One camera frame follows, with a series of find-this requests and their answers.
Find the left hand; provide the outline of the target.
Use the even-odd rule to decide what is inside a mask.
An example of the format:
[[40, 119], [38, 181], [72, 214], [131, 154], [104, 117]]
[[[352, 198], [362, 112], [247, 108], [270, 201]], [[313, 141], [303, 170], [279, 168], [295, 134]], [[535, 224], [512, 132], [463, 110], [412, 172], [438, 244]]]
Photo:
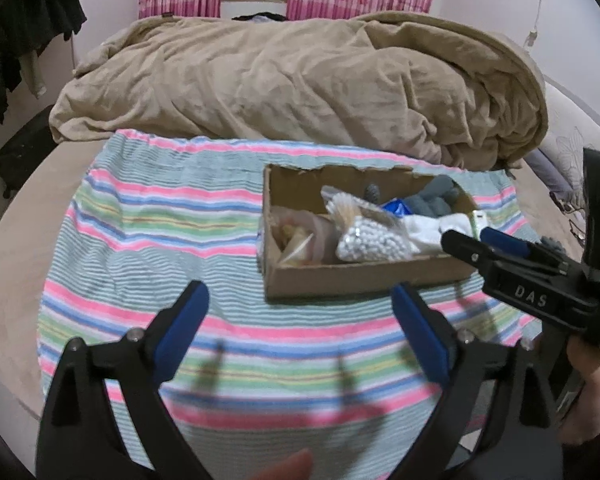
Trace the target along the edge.
[[260, 471], [252, 480], [309, 480], [313, 471], [313, 455], [307, 448]]

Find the right hand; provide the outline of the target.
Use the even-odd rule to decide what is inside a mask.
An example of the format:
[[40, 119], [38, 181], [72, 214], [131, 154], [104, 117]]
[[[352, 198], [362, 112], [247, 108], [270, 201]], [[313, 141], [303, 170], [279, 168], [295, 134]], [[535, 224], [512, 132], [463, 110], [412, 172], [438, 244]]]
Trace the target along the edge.
[[565, 445], [581, 445], [600, 434], [600, 348], [578, 336], [568, 341], [567, 356], [583, 379], [579, 399], [562, 422], [559, 439]]

